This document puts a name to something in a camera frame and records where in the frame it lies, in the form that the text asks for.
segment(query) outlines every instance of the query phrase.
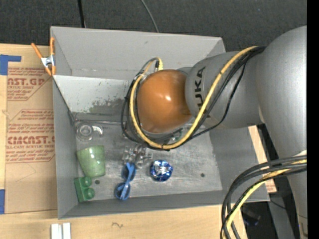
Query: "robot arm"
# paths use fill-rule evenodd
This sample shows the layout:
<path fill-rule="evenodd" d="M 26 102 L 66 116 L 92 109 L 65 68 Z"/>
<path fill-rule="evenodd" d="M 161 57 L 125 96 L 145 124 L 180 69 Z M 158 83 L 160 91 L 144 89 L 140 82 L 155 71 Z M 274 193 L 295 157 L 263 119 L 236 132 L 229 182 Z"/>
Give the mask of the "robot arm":
<path fill-rule="evenodd" d="M 145 72 L 138 74 L 133 80 L 133 90 L 127 96 L 136 137 L 158 149 L 179 147 L 187 142 L 187 139 L 183 141 L 185 137 L 181 144 L 171 145 L 155 143 L 156 138 L 163 139 L 163 134 L 181 127 L 192 114 L 196 120 L 191 129 L 195 130 L 201 123 L 208 128 L 264 123 L 280 158 L 306 150 L 307 27 L 283 34 L 266 48 L 253 47 L 242 54 L 236 57 L 237 52 L 227 52 L 178 73 L 158 71 L 143 79 L 140 86 L 138 82 L 145 77 Z M 155 83 L 161 80 L 160 86 L 156 87 Z M 214 85 L 213 95 L 207 98 Z M 137 88 L 138 107 L 134 111 Z M 152 110 L 148 113 L 150 100 Z M 193 132 L 186 134 L 186 138 L 191 139 L 190 135 L 193 136 Z M 307 238 L 307 173 L 291 175 L 288 180 L 296 202 L 300 234 Z"/>

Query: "orange clip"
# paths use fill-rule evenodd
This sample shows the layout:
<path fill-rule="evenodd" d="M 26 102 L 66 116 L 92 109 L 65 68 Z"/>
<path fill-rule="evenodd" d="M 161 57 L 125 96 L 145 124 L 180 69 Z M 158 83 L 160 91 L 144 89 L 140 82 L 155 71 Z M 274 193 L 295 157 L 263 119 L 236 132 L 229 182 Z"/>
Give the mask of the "orange clip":
<path fill-rule="evenodd" d="M 47 57 L 47 58 L 44 58 L 42 56 L 42 54 L 39 51 L 38 47 L 34 43 L 31 43 L 31 46 L 34 49 L 34 51 L 37 54 L 37 56 L 39 57 L 39 59 L 41 59 L 41 62 L 45 66 L 45 70 L 48 73 L 48 75 L 50 75 L 50 76 L 55 75 L 56 67 L 55 67 L 55 64 L 54 64 L 54 55 L 55 55 L 54 38 L 51 37 L 51 39 L 50 39 L 50 56 Z M 51 71 L 50 71 L 50 69 L 48 67 L 48 64 L 52 64 Z"/>

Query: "green plastic block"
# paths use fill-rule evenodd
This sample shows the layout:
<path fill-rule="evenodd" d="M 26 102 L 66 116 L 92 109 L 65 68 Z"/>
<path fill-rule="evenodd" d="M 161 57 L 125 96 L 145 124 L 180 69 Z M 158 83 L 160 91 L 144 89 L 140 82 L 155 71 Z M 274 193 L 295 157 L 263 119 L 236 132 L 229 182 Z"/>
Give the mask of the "green plastic block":
<path fill-rule="evenodd" d="M 94 198 L 95 191 L 92 188 L 89 188 L 91 186 L 92 180 L 90 177 L 80 177 L 74 179 L 74 185 L 76 194 L 78 196 L 79 202 L 88 201 L 92 198 Z"/>

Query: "gray metal box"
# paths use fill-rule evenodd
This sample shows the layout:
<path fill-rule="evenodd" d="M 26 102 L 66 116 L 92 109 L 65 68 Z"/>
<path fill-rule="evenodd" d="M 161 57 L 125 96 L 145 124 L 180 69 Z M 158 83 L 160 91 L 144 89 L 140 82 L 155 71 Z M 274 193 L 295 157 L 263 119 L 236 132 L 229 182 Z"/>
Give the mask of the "gray metal box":
<path fill-rule="evenodd" d="M 153 57 L 163 60 L 164 69 L 192 67 L 225 52 L 222 39 L 65 27 L 52 27 L 51 36 L 57 68 L 53 100 L 59 218 L 221 204 L 232 181 L 258 163 L 247 128 L 216 130 L 170 152 L 149 150 L 154 159 L 164 158 L 173 165 L 172 177 L 155 182 L 146 166 L 131 182 L 131 198 L 115 199 L 115 185 L 123 181 L 123 152 L 134 147 L 119 126 L 124 95 L 134 75 Z M 103 124 L 102 137 L 81 142 L 74 127 L 78 119 L 108 123 Z M 76 151 L 98 144 L 106 149 L 106 175 L 98 184 L 93 182 L 95 198 L 79 203 L 73 179 L 83 172 Z M 250 201 L 267 199 L 266 189 L 261 188 Z"/>

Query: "green glass cup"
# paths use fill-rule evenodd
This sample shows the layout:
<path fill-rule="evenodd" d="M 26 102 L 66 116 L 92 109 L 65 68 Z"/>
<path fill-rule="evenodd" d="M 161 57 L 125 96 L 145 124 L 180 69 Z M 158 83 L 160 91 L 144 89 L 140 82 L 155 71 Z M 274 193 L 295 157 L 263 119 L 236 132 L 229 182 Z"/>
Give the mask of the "green glass cup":
<path fill-rule="evenodd" d="M 76 152 L 84 174 L 90 178 L 105 175 L 104 146 L 92 146 Z"/>

